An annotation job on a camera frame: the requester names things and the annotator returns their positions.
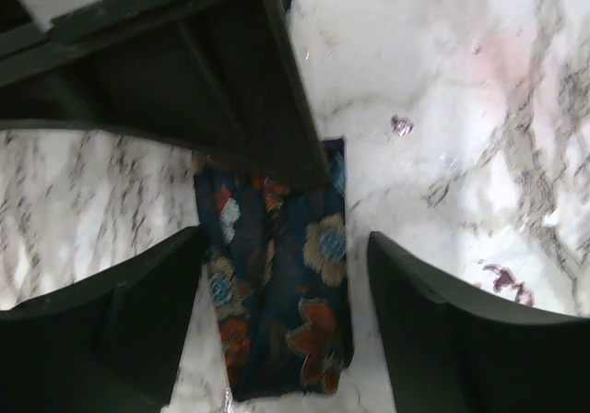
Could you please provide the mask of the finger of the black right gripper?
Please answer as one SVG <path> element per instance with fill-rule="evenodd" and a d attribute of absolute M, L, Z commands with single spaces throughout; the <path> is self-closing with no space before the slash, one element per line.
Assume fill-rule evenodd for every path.
<path fill-rule="evenodd" d="M 300 188 L 330 177 L 283 0 L 1 0 L 1 126 L 141 137 Z"/>

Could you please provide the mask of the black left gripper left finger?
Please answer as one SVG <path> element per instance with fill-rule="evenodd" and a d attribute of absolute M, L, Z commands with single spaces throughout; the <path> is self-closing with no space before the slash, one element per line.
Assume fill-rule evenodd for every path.
<path fill-rule="evenodd" d="M 143 253 L 1 314 L 5 412 L 158 412 L 171 402 L 207 235 Z"/>

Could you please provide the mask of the navy floral tie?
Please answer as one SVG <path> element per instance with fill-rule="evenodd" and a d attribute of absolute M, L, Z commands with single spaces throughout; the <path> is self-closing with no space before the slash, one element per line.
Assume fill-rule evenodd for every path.
<path fill-rule="evenodd" d="M 246 401 L 332 395 L 352 361 L 342 139 L 324 142 L 330 181 L 299 190 L 201 159 L 195 199 L 230 390 Z"/>

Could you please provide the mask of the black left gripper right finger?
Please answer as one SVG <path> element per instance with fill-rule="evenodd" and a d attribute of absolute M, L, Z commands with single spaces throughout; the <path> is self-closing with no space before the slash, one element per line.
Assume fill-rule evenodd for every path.
<path fill-rule="evenodd" d="M 589 322 L 494 296 L 381 232 L 367 266 L 399 412 L 585 412 Z"/>

